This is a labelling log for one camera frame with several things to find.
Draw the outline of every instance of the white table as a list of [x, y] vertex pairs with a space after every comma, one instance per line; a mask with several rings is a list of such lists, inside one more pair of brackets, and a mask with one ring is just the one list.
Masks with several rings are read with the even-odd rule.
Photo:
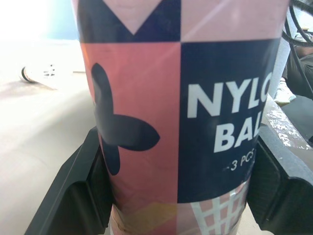
[[[95, 126], [84, 74], [52, 91], [0, 74], [0, 234], [23, 235], [60, 166]], [[249, 208], [239, 235], [265, 235]]]

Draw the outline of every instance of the pink panel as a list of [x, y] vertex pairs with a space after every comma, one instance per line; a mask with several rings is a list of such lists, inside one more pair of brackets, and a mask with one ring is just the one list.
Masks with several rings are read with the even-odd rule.
[[125, 218], [164, 210], [165, 220], [149, 234], [176, 233], [179, 145], [180, 43], [84, 44], [89, 71], [99, 63], [113, 94], [114, 114], [152, 125], [160, 140], [147, 151], [119, 147], [120, 172], [111, 176], [118, 209]]
[[181, 0], [183, 42], [281, 37], [288, 0]]

